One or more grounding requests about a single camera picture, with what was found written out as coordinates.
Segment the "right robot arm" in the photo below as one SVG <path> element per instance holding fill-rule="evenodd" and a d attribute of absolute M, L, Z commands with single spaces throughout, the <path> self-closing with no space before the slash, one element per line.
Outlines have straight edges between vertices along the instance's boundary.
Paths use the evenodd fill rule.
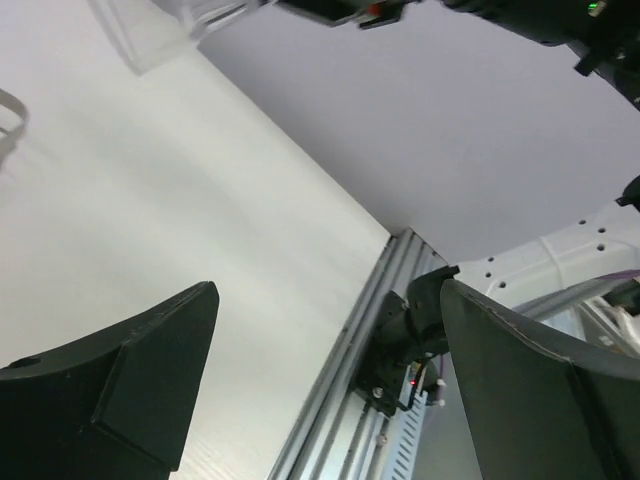
<path fill-rule="evenodd" d="M 321 163 L 508 306 L 639 269 L 635 1 L 282 1 Z"/>

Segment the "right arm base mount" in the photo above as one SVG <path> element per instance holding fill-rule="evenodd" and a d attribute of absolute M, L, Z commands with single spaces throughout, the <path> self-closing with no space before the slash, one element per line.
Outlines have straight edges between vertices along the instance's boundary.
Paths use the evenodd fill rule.
<path fill-rule="evenodd" d="M 413 407 L 416 386 L 406 403 L 400 400 L 407 367 L 449 351 L 440 292 L 459 272 L 457 266 L 441 267 L 412 280 L 405 297 L 390 291 L 383 298 L 351 387 L 385 416 Z"/>

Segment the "clear glass tumbler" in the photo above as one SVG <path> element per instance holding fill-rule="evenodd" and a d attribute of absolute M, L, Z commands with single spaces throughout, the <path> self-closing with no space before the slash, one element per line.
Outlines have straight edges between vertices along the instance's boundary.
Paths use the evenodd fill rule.
<path fill-rule="evenodd" d="M 124 63 L 144 74 L 264 1 L 102 0 L 89 6 Z"/>

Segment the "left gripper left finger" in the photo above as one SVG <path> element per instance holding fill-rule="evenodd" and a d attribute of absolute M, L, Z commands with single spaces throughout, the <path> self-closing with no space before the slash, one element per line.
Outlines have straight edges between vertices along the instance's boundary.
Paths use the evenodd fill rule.
<path fill-rule="evenodd" d="M 211 281 L 1 370 L 4 479 L 167 479 L 219 307 Z"/>

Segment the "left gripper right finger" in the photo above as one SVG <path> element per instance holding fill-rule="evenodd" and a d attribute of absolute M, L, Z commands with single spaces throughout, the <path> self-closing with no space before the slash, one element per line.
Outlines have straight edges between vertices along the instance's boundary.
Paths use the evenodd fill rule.
<path fill-rule="evenodd" d="M 638 359 L 457 280 L 443 284 L 441 308 L 483 478 L 638 478 Z"/>

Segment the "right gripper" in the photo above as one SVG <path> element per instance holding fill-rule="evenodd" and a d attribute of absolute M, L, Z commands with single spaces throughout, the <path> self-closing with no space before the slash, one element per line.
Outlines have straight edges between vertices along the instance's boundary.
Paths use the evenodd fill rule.
<path fill-rule="evenodd" d="M 275 5 L 301 18 L 337 27 L 354 23 L 361 30 L 399 22 L 407 0 L 280 0 Z"/>

